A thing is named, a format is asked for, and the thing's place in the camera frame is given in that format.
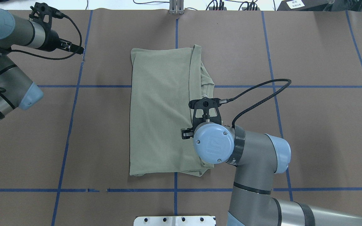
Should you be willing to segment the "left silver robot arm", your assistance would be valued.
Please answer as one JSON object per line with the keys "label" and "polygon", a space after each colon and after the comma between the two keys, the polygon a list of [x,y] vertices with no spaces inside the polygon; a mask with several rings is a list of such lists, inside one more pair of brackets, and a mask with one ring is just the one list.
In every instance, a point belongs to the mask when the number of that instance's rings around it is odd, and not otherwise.
{"label": "left silver robot arm", "polygon": [[69,16],[46,3],[35,3],[28,19],[18,17],[0,8],[0,121],[14,109],[29,109],[44,94],[9,57],[13,45],[35,50],[69,52],[68,58],[82,54],[82,44],[64,40],[52,29],[52,19],[69,19]]}

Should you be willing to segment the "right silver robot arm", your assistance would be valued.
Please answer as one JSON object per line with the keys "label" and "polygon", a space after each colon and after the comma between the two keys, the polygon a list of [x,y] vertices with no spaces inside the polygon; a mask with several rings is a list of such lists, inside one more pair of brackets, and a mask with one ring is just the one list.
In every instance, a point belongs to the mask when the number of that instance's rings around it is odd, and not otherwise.
{"label": "right silver robot arm", "polygon": [[269,134],[223,126],[218,108],[228,99],[191,100],[193,138],[201,160],[236,167],[228,210],[228,226],[362,226],[362,216],[283,201],[271,196],[273,176],[284,173],[291,160],[289,143]]}

